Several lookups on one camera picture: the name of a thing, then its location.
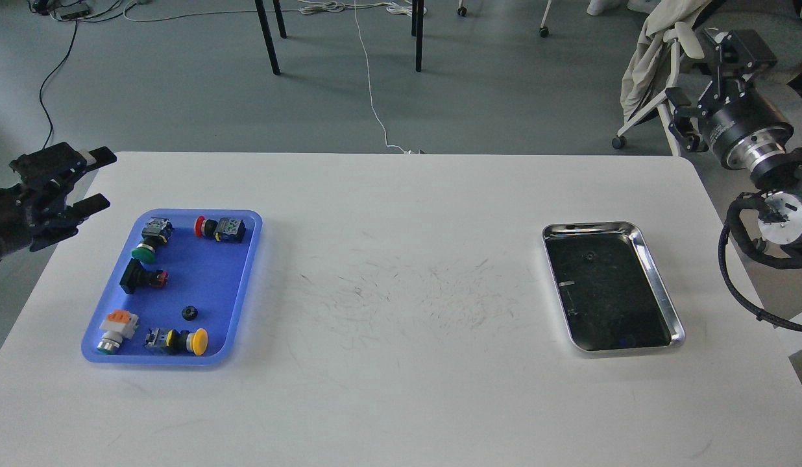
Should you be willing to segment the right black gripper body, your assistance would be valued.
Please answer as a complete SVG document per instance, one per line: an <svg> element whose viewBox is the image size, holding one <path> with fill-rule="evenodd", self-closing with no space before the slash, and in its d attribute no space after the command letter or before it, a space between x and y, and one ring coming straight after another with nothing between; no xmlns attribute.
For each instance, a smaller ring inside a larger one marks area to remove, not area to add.
<svg viewBox="0 0 802 467"><path fill-rule="evenodd" d="M757 91L727 98L703 121L703 139L730 171L752 169L763 158L783 153L793 136L792 124Z"/></svg>

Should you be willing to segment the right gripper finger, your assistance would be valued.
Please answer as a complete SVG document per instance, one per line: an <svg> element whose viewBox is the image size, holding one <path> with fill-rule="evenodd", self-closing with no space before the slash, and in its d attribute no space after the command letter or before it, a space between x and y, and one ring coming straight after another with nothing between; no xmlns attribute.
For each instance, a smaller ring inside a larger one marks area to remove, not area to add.
<svg viewBox="0 0 802 467"><path fill-rule="evenodd" d="M692 104L681 88L666 88L664 92L667 101L674 107L668 130L679 146L689 152L707 151L709 146L694 129L691 119L704 119L709 110L703 104Z"/></svg>
<svg viewBox="0 0 802 467"><path fill-rule="evenodd" d="M721 108L727 98L743 97L754 74L771 69L778 59L756 30L703 29L710 55L711 83L703 93L704 108Z"/></svg>

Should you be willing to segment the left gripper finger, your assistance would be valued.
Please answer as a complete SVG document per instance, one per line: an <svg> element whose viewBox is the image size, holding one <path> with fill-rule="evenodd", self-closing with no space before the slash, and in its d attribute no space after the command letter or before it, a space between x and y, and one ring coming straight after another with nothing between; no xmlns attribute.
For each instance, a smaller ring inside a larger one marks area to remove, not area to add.
<svg viewBox="0 0 802 467"><path fill-rule="evenodd" d="M63 205L60 210L52 207L44 210L27 210L27 224L31 243L29 251L37 252L74 237L78 227L90 216L110 207L110 201L102 194L82 199L73 205Z"/></svg>
<svg viewBox="0 0 802 467"><path fill-rule="evenodd" d="M40 194L69 194L87 173L115 163L116 154L107 146L75 150L67 143L22 154L9 163L25 189Z"/></svg>

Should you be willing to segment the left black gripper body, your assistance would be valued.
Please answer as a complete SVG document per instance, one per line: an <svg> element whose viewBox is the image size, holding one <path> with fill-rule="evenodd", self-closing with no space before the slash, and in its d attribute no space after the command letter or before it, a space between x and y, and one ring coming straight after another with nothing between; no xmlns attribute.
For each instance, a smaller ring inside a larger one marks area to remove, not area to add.
<svg viewBox="0 0 802 467"><path fill-rule="evenodd" d="M23 249L37 251L23 207L29 193L27 184L0 188L0 259Z"/></svg>

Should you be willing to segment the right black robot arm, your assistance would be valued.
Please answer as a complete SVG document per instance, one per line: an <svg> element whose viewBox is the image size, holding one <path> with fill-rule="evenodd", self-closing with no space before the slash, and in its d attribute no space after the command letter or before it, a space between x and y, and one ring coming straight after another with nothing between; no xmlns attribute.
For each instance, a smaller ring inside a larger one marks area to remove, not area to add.
<svg viewBox="0 0 802 467"><path fill-rule="evenodd" d="M667 129L684 150L712 151L722 167L750 172L753 193L730 203L718 240L725 286L758 321L802 332L802 325L752 304L731 281L725 246L729 240L754 262L777 270L802 269L802 146L787 150L794 133L783 113L752 83L777 57L754 30L705 29L697 35L675 23L664 35L689 59L707 65L710 83L690 101L674 84L663 92Z"/></svg>

